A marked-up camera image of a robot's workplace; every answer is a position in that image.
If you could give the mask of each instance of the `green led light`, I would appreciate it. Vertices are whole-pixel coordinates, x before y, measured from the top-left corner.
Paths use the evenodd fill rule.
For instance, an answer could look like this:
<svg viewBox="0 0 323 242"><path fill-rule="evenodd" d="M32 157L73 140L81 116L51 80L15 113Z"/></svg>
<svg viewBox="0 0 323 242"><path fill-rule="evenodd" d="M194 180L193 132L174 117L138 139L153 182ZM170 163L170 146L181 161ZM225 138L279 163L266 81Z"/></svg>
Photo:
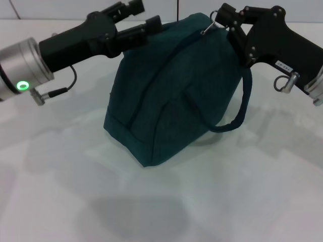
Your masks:
<svg viewBox="0 0 323 242"><path fill-rule="evenodd" d="M26 81L20 81L17 83L17 89L20 91L25 91L29 88L29 83Z"/></svg>

